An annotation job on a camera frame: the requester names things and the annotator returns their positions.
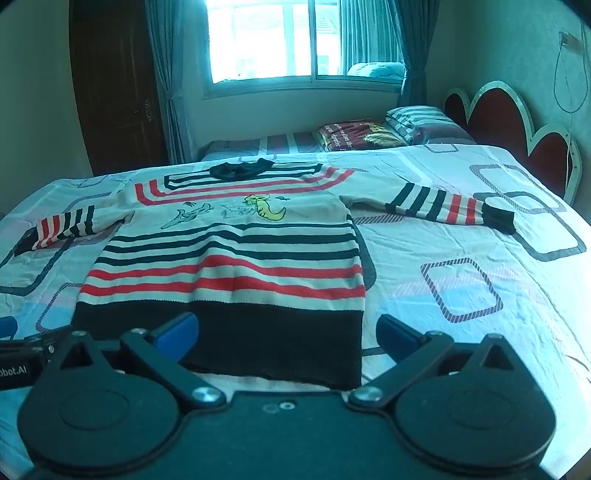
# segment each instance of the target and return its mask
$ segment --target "headboard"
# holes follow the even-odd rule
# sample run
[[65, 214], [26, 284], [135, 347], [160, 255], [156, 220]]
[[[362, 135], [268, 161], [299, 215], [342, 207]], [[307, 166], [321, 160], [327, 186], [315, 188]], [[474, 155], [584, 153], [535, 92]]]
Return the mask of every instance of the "headboard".
[[447, 94], [444, 112], [478, 144], [508, 150], [548, 189], [572, 205], [582, 174], [577, 144], [574, 140], [570, 143], [567, 161], [568, 130], [551, 124], [536, 132], [523, 99], [509, 85], [487, 83], [471, 102], [463, 90], [454, 88]]

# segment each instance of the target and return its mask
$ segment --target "sweater cuff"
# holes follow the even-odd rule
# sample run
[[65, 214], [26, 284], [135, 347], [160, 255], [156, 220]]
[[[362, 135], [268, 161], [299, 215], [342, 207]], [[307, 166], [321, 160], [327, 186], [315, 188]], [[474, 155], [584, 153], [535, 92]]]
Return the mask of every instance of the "sweater cuff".
[[482, 205], [482, 220], [490, 228], [513, 235], [515, 233], [515, 213], [496, 207], [491, 207], [487, 203]]
[[26, 232], [22, 238], [18, 241], [17, 247], [14, 251], [14, 256], [18, 257], [19, 255], [25, 252], [33, 251], [33, 247], [35, 243], [39, 240], [39, 233], [37, 232], [37, 228], [32, 228], [28, 232]]

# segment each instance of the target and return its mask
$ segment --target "window sill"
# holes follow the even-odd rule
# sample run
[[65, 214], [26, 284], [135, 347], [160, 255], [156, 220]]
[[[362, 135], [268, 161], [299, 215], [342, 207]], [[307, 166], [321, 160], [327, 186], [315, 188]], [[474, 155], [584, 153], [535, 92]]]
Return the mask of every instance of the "window sill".
[[400, 93], [402, 81], [375, 77], [276, 77], [266, 79], [231, 80], [206, 86], [204, 100], [249, 93], [278, 90], [360, 90], [367, 92]]

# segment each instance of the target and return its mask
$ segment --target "red pillowcase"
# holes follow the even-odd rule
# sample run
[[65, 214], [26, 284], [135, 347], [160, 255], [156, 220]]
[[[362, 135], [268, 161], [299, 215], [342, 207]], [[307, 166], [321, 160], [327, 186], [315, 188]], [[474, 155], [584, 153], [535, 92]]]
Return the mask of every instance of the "red pillowcase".
[[373, 120], [340, 122], [320, 127], [322, 146], [326, 151], [376, 150], [379, 148], [403, 147], [397, 135]]

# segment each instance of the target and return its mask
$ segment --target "wall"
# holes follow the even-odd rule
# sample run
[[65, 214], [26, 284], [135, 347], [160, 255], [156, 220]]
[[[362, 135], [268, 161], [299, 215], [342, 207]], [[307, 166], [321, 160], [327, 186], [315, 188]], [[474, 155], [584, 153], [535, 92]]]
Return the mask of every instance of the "wall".
[[458, 26], [456, 0], [441, 0], [425, 69], [427, 102], [431, 105], [441, 106], [447, 91], [456, 86], [456, 34]]
[[183, 90], [196, 148], [213, 140], [247, 140], [311, 131], [329, 122], [381, 119], [397, 105], [397, 93], [363, 90], [278, 90], [203, 99], [197, 1], [186, 5]]
[[16, 0], [0, 15], [0, 212], [55, 179], [92, 176], [68, 18], [68, 0]]
[[[558, 31], [581, 38], [579, 19], [559, 0], [441, 0], [446, 5], [440, 17], [441, 43], [434, 41], [432, 65], [454, 62], [450, 76], [445, 69], [430, 79], [431, 101], [441, 104], [449, 87], [463, 88], [472, 96], [485, 83], [503, 80], [528, 105], [534, 125], [558, 122], [569, 126], [569, 115], [554, 100], [554, 68], [558, 55]], [[449, 17], [449, 9], [454, 15]], [[591, 30], [587, 27], [587, 47]], [[450, 43], [455, 42], [452, 54]], [[563, 50], [564, 67], [558, 69], [558, 98], [569, 105], [564, 68], [569, 77], [573, 103], [584, 97], [582, 54]], [[591, 66], [587, 69], [591, 75]], [[591, 97], [573, 115], [573, 138], [583, 157], [583, 178], [574, 207], [591, 222]]]

